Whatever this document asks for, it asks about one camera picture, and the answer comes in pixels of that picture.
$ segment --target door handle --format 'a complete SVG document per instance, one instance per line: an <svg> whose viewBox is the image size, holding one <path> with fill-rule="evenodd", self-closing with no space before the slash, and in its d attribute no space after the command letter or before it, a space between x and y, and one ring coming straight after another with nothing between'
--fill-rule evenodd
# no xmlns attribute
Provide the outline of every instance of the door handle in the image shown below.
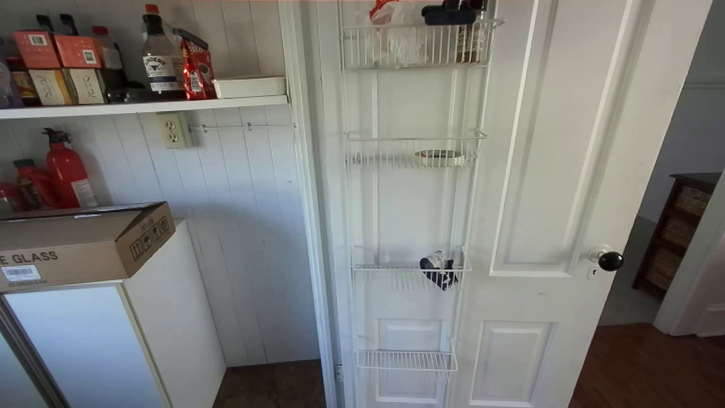
<svg viewBox="0 0 725 408"><path fill-rule="evenodd" d="M604 252L604 253L599 253L596 263L605 272L617 272L617 269L621 269L621 264L626 264L626 259L620 252Z"/></svg>

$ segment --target white door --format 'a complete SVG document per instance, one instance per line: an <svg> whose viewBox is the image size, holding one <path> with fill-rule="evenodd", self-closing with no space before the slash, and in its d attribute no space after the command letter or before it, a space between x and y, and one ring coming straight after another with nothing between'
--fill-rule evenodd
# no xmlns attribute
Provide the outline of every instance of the white door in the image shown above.
<svg viewBox="0 0 725 408"><path fill-rule="evenodd" d="M710 0L501 0L488 72L340 68L366 7L310 14L345 406L569 406ZM471 272L426 296L398 264L437 246Z"/></svg>

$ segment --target refrigerator door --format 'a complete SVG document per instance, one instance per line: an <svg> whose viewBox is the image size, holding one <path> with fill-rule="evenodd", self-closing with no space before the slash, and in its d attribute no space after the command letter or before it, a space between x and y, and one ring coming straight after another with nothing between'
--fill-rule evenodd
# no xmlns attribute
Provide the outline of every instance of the refrigerator door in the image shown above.
<svg viewBox="0 0 725 408"><path fill-rule="evenodd" d="M0 406L48 406L5 335L0 335Z"/></svg>
<svg viewBox="0 0 725 408"><path fill-rule="evenodd" d="M118 286L7 295L69 406L169 406Z"/></svg>

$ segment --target electrical outlet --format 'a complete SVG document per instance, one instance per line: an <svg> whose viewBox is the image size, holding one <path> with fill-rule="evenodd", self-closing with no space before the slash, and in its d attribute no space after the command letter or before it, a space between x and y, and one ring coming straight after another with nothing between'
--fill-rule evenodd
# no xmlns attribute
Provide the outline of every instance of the electrical outlet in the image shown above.
<svg viewBox="0 0 725 408"><path fill-rule="evenodd" d="M159 126L161 126L163 144L169 149L191 148L187 119L181 114L159 114Z"/></svg>

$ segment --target shelf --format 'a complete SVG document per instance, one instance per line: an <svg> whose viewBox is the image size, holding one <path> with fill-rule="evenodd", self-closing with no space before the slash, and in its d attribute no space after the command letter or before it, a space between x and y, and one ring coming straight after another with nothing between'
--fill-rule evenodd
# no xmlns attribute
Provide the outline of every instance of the shelf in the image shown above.
<svg viewBox="0 0 725 408"><path fill-rule="evenodd" d="M136 115L136 114L161 114L161 111L212 111L212 109L242 109L242 107L275 107L275 104L289 104L289 94L245 98L245 100L194 100L194 101L179 100L179 101L146 101L146 104L0 109L0 119Z"/></svg>
<svg viewBox="0 0 725 408"><path fill-rule="evenodd" d="M402 292L456 292L466 286L466 277L471 269L416 269L416 267L379 267L379 264L358 264L357 274L362 274L369 280L389 284Z"/></svg>
<svg viewBox="0 0 725 408"><path fill-rule="evenodd" d="M357 167L470 167L485 134L451 138L347 138L347 165Z"/></svg>
<svg viewBox="0 0 725 408"><path fill-rule="evenodd" d="M458 359L437 349L362 349L358 352L358 368L399 372L458 372Z"/></svg>
<svg viewBox="0 0 725 408"><path fill-rule="evenodd" d="M436 292L446 295L456 292L466 286L466 277L471 272L471 267L466 263L462 252L451 252L437 257L437 263L449 260L449 264L437 267L421 267L409 263L393 263L389 260L391 253L377 253L369 250L353 250L357 264L353 272L369 284L383 284L393 291L402 292Z"/></svg>
<svg viewBox="0 0 725 408"><path fill-rule="evenodd" d="M357 25L343 30L343 68L402 71L436 66L485 66L493 30L485 25Z"/></svg>

